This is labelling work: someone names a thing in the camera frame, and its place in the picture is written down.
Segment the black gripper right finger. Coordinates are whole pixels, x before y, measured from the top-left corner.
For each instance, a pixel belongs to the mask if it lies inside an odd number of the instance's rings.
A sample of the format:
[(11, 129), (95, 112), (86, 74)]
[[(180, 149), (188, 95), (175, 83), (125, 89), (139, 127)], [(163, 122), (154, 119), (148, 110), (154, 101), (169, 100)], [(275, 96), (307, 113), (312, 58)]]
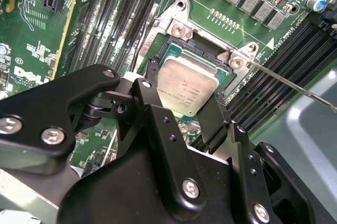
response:
[(209, 153), (229, 164), (231, 212), (237, 223), (316, 222), (298, 175), (275, 148), (265, 142), (252, 144), (216, 94), (197, 117)]

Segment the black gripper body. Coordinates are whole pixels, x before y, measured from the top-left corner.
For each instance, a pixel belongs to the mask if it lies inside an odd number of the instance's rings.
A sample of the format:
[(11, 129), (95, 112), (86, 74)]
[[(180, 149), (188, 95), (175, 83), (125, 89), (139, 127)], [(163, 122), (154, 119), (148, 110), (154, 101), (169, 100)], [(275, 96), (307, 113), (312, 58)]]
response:
[[(230, 166), (189, 148), (201, 177), (207, 202), (191, 223), (251, 223), (230, 181)], [(60, 223), (181, 223), (164, 207), (148, 147), (79, 180), (59, 207)]]

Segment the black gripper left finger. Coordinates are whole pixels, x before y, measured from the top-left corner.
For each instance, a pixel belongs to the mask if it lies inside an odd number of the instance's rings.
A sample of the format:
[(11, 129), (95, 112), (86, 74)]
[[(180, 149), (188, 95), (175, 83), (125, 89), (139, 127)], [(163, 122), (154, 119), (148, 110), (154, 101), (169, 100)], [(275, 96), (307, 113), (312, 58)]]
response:
[(129, 128), (118, 148), (130, 157), (133, 144), (150, 149), (158, 191), (167, 208), (203, 208), (206, 194), (173, 113), (157, 90), (136, 79), (130, 93), (118, 93), (120, 78), (92, 65), (1, 101), (1, 167), (52, 175), (65, 167), (75, 136), (102, 118)]

